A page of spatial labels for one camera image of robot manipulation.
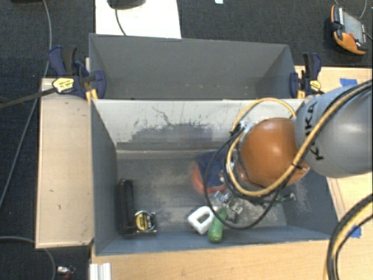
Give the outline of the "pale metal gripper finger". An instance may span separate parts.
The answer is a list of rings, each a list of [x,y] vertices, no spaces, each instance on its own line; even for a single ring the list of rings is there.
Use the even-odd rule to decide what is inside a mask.
[[[241,202],[231,202],[228,205],[228,221],[237,222],[239,216],[243,211],[243,206]]]
[[[232,200],[232,194],[230,191],[221,192],[217,191],[214,194],[214,205],[229,205]]]

